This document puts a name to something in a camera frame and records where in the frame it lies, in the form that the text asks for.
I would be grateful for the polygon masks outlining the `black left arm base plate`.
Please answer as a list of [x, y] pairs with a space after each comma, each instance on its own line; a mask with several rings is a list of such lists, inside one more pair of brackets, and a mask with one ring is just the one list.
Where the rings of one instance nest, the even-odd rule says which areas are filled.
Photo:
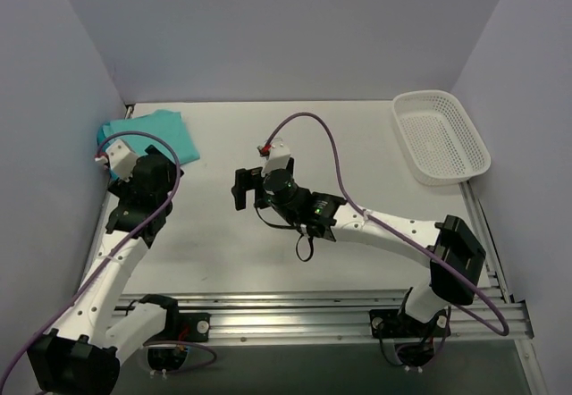
[[147, 341], [188, 341], [194, 343], [207, 342], [210, 332], [208, 313], [168, 313], [164, 328]]

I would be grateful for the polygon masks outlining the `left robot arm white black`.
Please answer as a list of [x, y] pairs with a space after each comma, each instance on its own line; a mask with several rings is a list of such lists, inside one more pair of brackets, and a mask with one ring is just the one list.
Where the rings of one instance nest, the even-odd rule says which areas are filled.
[[183, 172], [155, 146], [143, 155], [118, 140], [107, 150], [119, 170], [109, 187], [118, 199], [91, 267], [70, 307], [27, 350], [38, 385], [56, 394], [109, 394], [122, 364], [149, 340], [181, 328], [174, 298], [147, 294], [119, 323], [112, 314], [134, 269], [172, 211]]

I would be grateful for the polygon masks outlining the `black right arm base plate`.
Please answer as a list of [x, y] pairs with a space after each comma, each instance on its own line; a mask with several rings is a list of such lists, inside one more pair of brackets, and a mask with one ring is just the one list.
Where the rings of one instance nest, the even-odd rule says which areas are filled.
[[377, 339], [450, 336], [445, 309], [439, 311], [428, 323], [420, 323], [397, 308], [372, 309], [368, 314], [372, 336]]

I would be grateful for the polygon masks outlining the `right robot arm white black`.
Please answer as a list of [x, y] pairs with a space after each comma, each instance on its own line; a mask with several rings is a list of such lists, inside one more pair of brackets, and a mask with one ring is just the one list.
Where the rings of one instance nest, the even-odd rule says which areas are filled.
[[378, 248], [417, 262], [427, 275], [410, 289], [396, 314], [406, 334], [420, 333], [447, 306], [469, 306], [484, 266], [485, 252], [466, 222], [448, 215], [441, 222], [356, 209], [348, 199], [300, 187], [293, 164], [265, 172], [240, 168], [231, 193], [236, 210], [255, 194], [255, 208], [271, 208], [308, 242], [327, 240]]

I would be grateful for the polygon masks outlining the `light green t shirt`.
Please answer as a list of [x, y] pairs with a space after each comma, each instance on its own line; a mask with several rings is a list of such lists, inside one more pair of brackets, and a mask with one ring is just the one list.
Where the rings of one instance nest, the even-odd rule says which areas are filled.
[[159, 109], [148, 115], [110, 121], [110, 123], [111, 135], [135, 130], [160, 138], [175, 151], [181, 164], [193, 163], [200, 159], [200, 153], [179, 112]]

